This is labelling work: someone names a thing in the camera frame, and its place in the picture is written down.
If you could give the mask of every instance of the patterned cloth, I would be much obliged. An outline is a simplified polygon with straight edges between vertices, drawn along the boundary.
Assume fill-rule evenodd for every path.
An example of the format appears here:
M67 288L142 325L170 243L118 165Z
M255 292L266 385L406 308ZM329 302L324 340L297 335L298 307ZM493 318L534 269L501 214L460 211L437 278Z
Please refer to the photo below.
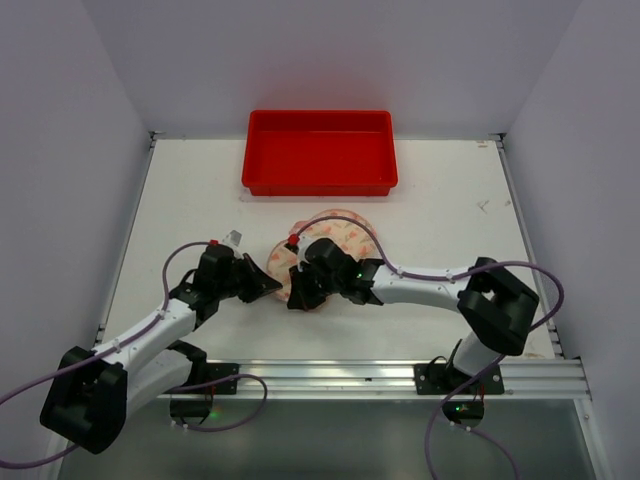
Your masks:
M366 225L367 228L375 234L375 229L367 219L350 210L340 208L325 210L311 217L311 220L328 215L353 218ZM296 222L294 226L291 227L291 230L289 230L289 234L296 233L308 222L309 220ZM311 238L329 237L342 251L348 253L356 260L370 257L376 253L376 246L373 240L369 238L369 235L357 225L347 222L346 220L325 220L318 222L305 230L304 235ZM278 243L271 251L269 260L267 261L267 273L283 285L282 289L274 293L274 295L283 302L289 300L289 295L291 294L289 268L296 264L296 255L284 247L285 243L286 240Z

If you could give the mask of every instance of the red tray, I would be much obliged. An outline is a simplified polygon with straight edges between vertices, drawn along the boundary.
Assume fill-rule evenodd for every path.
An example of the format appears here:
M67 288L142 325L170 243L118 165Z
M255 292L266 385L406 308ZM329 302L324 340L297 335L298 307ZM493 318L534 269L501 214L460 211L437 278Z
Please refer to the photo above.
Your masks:
M256 110L242 183L259 196L388 195L398 183L391 115Z

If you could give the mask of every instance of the white tabletop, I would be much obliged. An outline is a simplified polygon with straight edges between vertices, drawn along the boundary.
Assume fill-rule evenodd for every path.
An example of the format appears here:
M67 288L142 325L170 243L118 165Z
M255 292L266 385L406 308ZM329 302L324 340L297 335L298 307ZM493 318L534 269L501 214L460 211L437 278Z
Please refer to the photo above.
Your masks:
M264 266L298 220L347 208L376 228L393 262L462 267L476 257L527 260L494 142L396 140L399 184L386 198L258 198L242 186L244 140L160 140L144 186L105 339L161 301L160 270L177 246L243 234L241 250ZM178 256L170 285L197 265L201 249ZM535 287L531 273L515 273ZM373 360L448 356L470 331L461 315L418 305L356 306L332 298L320 311L288 311L275 298L225 300L186 341L227 360ZM549 333L529 335L527 358L554 358Z

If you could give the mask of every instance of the white wall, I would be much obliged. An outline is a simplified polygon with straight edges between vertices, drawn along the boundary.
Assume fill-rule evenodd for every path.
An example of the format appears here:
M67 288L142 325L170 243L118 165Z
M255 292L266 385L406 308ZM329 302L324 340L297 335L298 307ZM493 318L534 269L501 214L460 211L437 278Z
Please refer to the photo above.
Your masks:
M84 0L150 129L383 108L396 133L505 132L580 0Z
M640 462L640 3L585 0L507 136L538 260L567 287L558 328L581 355L618 478Z
M2 393L91 344L148 146L79 1L0 3ZM47 388L0 408L3 459L45 454Z

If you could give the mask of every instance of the white table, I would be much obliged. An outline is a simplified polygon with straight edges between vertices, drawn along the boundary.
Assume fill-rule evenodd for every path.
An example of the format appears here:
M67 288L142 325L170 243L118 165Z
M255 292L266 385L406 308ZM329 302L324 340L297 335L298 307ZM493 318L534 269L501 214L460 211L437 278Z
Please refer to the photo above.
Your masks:
M105 339L161 301L160 270L177 246L243 233L261 266L297 220L347 208L375 226L391 260L458 267L478 256L527 260L494 142L396 140L399 184L386 198L257 198L242 186L244 140L159 140L108 317ZM170 285L197 265L195 248L173 262ZM516 274L534 287L531 273ZM373 360L448 356L469 332L462 316L416 305L356 306L332 298L318 312L288 311L275 298L237 299L186 341L210 358ZM527 341L526 358L554 358L549 332Z

